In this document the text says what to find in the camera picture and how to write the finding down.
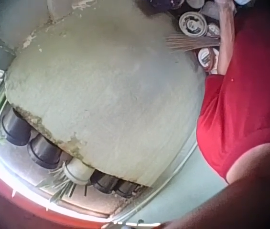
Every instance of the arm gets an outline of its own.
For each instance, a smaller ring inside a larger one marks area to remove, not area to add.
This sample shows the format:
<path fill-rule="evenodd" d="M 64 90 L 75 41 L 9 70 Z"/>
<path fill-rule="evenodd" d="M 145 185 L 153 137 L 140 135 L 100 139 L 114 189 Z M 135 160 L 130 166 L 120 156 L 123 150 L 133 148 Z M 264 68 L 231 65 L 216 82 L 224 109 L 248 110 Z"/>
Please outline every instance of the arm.
<path fill-rule="evenodd" d="M 246 173 L 230 176 L 231 184 L 165 229 L 262 229 L 270 223 L 270 152 Z"/>
<path fill-rule="evenodd" d="M 216 0 L 216 2 L 218 2 L 219 5 L 221 29 L 221 44 L 217 72 L 221 75 L 225 75 L 232 58 L 235 41 L 234 4 L 230 0 Z"/>

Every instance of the person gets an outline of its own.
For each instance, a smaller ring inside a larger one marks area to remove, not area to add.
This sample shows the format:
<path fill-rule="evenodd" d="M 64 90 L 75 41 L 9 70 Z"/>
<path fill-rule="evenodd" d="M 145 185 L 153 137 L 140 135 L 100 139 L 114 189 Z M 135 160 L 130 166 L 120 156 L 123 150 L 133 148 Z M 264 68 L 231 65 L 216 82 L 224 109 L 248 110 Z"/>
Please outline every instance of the person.
<path fill-rule="evenodd" d="M 205 80 L 196 136 L 206 162 L 228 186 L 158 228 L 270 228 L 270 9 L 253 7 L 234 18 L 232 0 L 216 2 L 218 74 Z"/>

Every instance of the red cloth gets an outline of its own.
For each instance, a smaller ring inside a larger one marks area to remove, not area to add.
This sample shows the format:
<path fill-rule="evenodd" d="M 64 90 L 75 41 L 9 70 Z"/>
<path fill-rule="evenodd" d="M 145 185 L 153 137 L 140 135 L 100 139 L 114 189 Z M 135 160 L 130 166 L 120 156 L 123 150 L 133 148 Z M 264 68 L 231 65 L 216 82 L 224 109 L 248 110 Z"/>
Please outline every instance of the red cloth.
<path fill-rule="evenodd" d="M 241 16 L 226 75 L 206 78 L 196 132 L 204 158 L 224 179 L 243 153 L 270 143 L 270 13 Z"/>

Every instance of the black cup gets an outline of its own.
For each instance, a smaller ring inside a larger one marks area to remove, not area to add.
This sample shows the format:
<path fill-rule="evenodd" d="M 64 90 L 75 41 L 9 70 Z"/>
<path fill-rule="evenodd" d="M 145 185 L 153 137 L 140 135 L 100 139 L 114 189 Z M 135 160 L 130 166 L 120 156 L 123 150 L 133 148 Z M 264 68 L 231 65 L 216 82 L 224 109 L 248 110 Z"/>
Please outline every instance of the black cup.
<path fill-rule="evenodd" d="M 90 181 L 93 187 L 95 187 L 100 192 L 110 194 L 112 193 L 119 179 L 96 170 L 92 174 Z"/>
<path fill-rule="evenodd" d="M 133 192 L 138 187 L 138 184 L 119 180 L 117 185 L 114 187 L 114 191 L 123 198 L 131 198 L 133 196 Z"/>
<path fill-rule="evenodd" d="M 44 136 L 37 135 L 27 147 L 31 159 L 36 164 L 47 169 L 57 168 L 62 150 Z"/>
<path fill-rule="evenodd" d="M 25 146 L 31 137 L 31 125 L 11 108 L 1 120 L 1 132 L 4 138 L 16 146 Z"/>

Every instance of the bundle of sticks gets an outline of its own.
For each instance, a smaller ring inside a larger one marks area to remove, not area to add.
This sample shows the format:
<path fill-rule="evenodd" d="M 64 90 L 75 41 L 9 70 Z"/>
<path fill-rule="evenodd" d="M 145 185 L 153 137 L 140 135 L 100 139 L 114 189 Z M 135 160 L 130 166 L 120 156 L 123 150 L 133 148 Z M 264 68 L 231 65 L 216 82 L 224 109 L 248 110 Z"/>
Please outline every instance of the bundle of sticks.
<path fill-rule="evenodd" d="M 174 33 L 166 38 L 172 51 L 190 51 L 194 49 L 216 47 L 220 45 L 219 36 L 189 37 L 183 33 Z"/>

